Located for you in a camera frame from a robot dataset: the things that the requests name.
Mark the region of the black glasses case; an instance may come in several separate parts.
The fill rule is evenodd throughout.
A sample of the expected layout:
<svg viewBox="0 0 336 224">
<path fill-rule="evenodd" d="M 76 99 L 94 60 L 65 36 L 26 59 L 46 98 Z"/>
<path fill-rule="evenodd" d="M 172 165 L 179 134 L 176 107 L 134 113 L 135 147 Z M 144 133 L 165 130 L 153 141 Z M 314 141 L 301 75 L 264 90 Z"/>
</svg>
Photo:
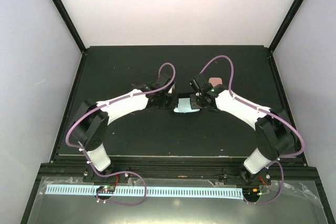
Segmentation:
<svg viewBox="0 0 336 224">
<path fill-rule="evenodd" d="M 190 98 L 190 93 L 179 93 L 178 95 L 177 95 L 177 102 L 176 102 L 176 107 L 177 107 L 177 103 L 178 103 L 178 99 L 179 98 Z"/>
</svg>

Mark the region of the pink glasses case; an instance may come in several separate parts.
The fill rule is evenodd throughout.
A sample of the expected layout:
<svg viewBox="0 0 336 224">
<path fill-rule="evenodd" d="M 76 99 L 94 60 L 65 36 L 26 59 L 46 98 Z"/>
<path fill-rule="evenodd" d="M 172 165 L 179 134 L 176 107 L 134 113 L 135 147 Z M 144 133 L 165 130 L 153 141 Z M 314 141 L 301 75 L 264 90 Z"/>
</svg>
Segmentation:
<svg viewBox="0 0 336 224">
<path fill-rule="evenodd" d="M 223 84 L 222 79 L 219 78 L 219 77 L 211 77 L 211 78 L 209 78 L 208 82 L 214 87 L 219 85 L 219 84 Z"/>
</svg>

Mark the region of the light blue cleaning cloth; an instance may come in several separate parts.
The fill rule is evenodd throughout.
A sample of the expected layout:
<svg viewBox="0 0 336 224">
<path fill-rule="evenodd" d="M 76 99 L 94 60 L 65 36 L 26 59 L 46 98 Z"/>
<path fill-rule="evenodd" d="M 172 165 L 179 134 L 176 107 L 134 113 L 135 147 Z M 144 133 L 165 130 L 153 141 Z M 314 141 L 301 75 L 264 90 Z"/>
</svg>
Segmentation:
<svg viewBox="0 0 336 224">
<path fill-rule="evenodd" d="M 175 113 L 193 113 L 198 112 L 200 109 L 192 109 L 190 98 L 179 98 L 177 107 L 173 109 Z"/>
</svg>

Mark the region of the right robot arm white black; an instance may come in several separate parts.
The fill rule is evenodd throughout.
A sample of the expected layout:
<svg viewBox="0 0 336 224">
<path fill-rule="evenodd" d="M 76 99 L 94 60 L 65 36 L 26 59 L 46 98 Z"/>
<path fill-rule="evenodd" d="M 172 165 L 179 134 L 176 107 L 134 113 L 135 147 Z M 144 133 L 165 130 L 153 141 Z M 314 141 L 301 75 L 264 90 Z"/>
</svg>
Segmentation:
<svg viewBox="0 0 336 224">
<path fill-rule="evenodd" d="M 284 109 L 273 110 L 252 103 L 222 84 L 213 86 L 201 73 L 190 81 L 190 86 L 194 90 L 190 95 L 192 109 L 229 113 L 254 130 L 257 147 L 238 171 L 244 184 L 252 183 L 263 168 L 293 150 L 298 137 L 287 122 Z"/>
</svg>

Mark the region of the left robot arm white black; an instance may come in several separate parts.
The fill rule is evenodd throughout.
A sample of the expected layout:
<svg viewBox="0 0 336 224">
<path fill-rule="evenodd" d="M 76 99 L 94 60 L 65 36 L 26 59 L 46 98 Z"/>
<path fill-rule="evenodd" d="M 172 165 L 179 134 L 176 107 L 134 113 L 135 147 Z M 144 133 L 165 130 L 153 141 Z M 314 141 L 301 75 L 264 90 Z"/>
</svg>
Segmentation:
<svg viewBox="0 0 336 224">
<path fill-rule="evenodd" d="M 156 81 L 137 86 L 117 98 L 89 102 L 85 101 L 77 111 L 66 134 L 66 144 L 84 153 L 94 175 L 102 182 L 113 174 L 104 139 L 108 126 L 123 116 L 149 108 L 166 109 L 173 104 L 175 74 L 161 74 Z"/>
</svg>

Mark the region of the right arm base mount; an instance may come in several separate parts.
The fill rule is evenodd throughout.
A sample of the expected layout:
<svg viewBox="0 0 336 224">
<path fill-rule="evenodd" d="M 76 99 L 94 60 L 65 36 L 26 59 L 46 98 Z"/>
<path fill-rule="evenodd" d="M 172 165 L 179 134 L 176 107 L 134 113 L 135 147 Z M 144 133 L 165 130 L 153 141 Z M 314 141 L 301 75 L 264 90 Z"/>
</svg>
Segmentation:
<svg viewBox="0 0 336 224">
<path fill-rule="evenodd" d="M 218 179 L 225 184 L 232 185 L 247 185 L 247 186 L 259 186 L 259 185 L 271 185 L 270 175 L 268 170 L 263 168 L 257 174 L 251 174 L 245 168 L 242 167 L 224 167 L 222 173 L 218 176 Z"/>
</svg>

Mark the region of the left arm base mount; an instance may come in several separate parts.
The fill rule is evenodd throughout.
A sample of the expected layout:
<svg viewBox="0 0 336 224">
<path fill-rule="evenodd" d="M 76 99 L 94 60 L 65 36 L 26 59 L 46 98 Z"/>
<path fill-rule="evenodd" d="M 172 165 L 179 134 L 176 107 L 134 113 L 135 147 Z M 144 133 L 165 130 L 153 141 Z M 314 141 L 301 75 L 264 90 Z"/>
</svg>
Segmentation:
<svg viewBox="0 0 336 224">
<path fill-rule="evenodd" d="M 83 182 L 86 183 L 115 183 L 117 180 L 119 183 L 126 183 L 128 180 L 128 175 L 125 176 L 125 174 L 118 174 L 115 176 L 109 176 L 107 175 L 112 174 L 112 173 L 117 173 L 117 172 L 126 172 L 127 174 L 129 173 L 130 168 L 128 166 L 121 166 L 121 165 L 114 165 L 114 166 L 109 166 L 107 167 L 104 171 L 98 172 L 102 176 L 98 176 L 92 169 L 91 166 L 87 166 L 86 170 L 84 171 L 83 174 Z"/>
</svg>

